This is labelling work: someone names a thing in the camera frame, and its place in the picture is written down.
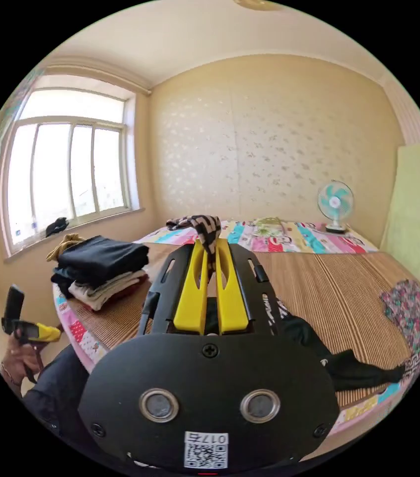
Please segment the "window frame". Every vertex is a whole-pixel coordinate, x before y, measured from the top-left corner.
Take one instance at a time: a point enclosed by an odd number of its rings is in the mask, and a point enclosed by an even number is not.
[[[31,208],[32,208],[32,213],[34,214],[34,197],[33,197],[33,180],[32,180],[32,175],[33,175],[33,162],[34,162],[34,156],[35,156],[35,146],[36,146],[36,141],[38,137],[38,130],[39,126],[43,124],[70,124],[70,135],[68,138],[68,157],[67,157],[67,162],[68,162],[68,167],[67,167],[67,173],[68,173],[68,188],[69,188],[69,201],[70,201],[70,207],[72,210],[72,213],[74,215],[74,218],[68,218],[69,221],[69,226],[68,228],[71,227],[77,227],[81,226],[84,224],[88,224],[90,222],[93,222],[95,220],[111,217],[114,215],[119,215],[123,212],[129,212],[133,210],[132,208],[132,201],[131,201],[131,191],[130,191],[130,184],[129,184],[129,165],[128,165],[128,151],[127,151],[127,135],[129,133],[130,129],[128,125],[126,124],[126,114],[127,114],[127,106],[128,103],[132,100],[123,100],[122,98],[114,97],[108,94],[100,93],[100,92],[95,92],[95,91],[90,91],[86,89],[79,89],[75,87],[43,87],[43,88],[34,88],[28,96],[26,97],[25,101],[23,102],[23,105],[20,108],[20,112],[23,111],[24,106],[26,105],[26,102],[28,101],[29,97],[31,94],[35,91],[40,91],[44,89],[65,89],[65,90],[73,90],[73,91],[82,91],[82,92],[87,92],[87,93],[92,93],[92,94],[97,94],[100,96],[105,96],[109,97],[118,101],[123,102],[124,107],[123,107],[123,117],[122,117],[122,122],[121,123],[115,123],[112,121],[103,121],[103,120],[97,120],[93,118],[86,118],[86,117],[80,117],[80,116],[39,116],[39,117],[32,117],[32,118],[26,118],[26,119],[17,119],[13,122],[13,125],[10,129],[10,133],[8,135],[8,139],[6,141],[6,147],[4,151],[4,161],[2,164],[2,181],[1,181],[1,187],[0,187],[0,194],[1,194],[1,200],[0,200],[0,205],[2,209],[2,229],[3,229],[3,239],[5,242],[5,249],[6,249],[6,255],[8,257],[11,257],[15,255],[16,253],[20,252],[23,249],[26,249],[27,247],[40,242],[45,238],[45,232],[44,231],[38,231],[36,235],[33,235],[31,237],[28,237],[18,243],[13,243],[13,235],[12,235],[12,230],[11,230],[11,224],[10,224],[10,219],[8,215],[8,174],[9,174],[9,167],[10,167],[10,159],[11,159],[11,151],[13,149],[13,143],[14,139],[16,136],[16,132],[19,127],[25,126],[25,125],[31,125],[31,124],[36,124],[36,130],[35,130],[35,135],[33,139],[33,145],[32,145],[32,157],[31,157],[31,164],[30,164],[30,198],[31,198]],[[95,205],[95,212],[92,212],[90,214],[86,214],[80,217],[76,217],[75,213],[75,205],[74,205],[74,198],[72,196],[72,183],[71,183],[71,145],[72,145],[72,137],[74,133],[74,128],[76,126],[90,126],[92,127],[92,133],[91,133],[91,183],[92,183],[92,193],[93,193],[93,199],[94,199],[94,205]],[[98,199],[97,199],[97,191],[96,191],[96,184],[95,184],[95,179],[94,179],[94,168],[93,168],[93,162],[94,162],[94,134],[96,129],[104,129],[104,130],[111,130],[111,131],[118,131],[120,134],[119,138],[119,172],[120,172],[120,180],[121,180],[121,192],[122,192],[122,198],[123,198],[123,206],[121,207],[115,207],[112,209],[107,209],[104,211],[99,211],[99,204],[98,204]]]

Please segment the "circular sensor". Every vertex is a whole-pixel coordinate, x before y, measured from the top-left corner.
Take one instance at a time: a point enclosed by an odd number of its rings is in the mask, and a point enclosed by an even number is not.
[[[263,424],[278,414],[280,406],[280,398],[276,393],[267,389],[257,389],[243,398],[240,412],[247,421]]]
[[[165,389],[149,389],[139,399],[139,409],[152,422],[169,422],[179,412],[175,396]]]

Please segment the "fan stand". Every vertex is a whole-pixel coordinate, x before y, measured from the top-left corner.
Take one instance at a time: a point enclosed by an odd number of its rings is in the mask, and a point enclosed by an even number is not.
[[[340,225],[337,219],[333,219],[332,224],[326,224],[326,232],[330,232],[332,234],[345,234],[346,228]]]

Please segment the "window sill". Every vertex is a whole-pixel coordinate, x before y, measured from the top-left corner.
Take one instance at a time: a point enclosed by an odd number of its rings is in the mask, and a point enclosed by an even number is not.
[[[111,219],[115,219],[117,217],[122,217],[122,216],[125,216],[125,215],[129,215],[129,214],[136,214],[138,212],[143,212],[145,209],[142,208],[142,209],[135,209],[135,210],[126,210],[124,212],[120,212],[118,214],[113,214],[113,215],[108,215],[107,217],[99,217],[98,219],[94,219],[94,220],[91,220],[89,222],[86,222],[84,224],[79,224],[79,225],[75,225],[75,226],[72,226],[72,227],[68,227],[67,229],[63,230],[62,232],[59,232],[57,234],[53,234],[53,235],[50,235],[49,237],[45,237],[45,238],[42,238],[34,243],[31,243],[30,245],[27,245],[26,247],[22,248],[21,250],[18,250],[16,252],[13,252],[11,255],[9,255],[8,257],[5,258],[4,260],[4,263],[10,263],[12,262],[15,258],[23,255],[24,253],[26,253],[27,251],[33,249],[34,247],[38,246],[38,245],[41,245],[43,243],[46,243],[50,240],[53,240],[55,239],[56,237],[64,237],[66,234],[75,234],[77,233],[80,229],[82,229],[83,227],[86,227],[88,225],[91,225],[91,224],[95,224],[97,222],[101,222],[101,221],[106,221],[106,220],[111,220]]]

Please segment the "window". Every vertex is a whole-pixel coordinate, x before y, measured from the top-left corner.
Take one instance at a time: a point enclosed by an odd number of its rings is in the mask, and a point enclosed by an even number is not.
[[[5,169],[11,252],[58,217],[71,225],[129,208],[125,101],[55,88],[31,93],[15,122]]]

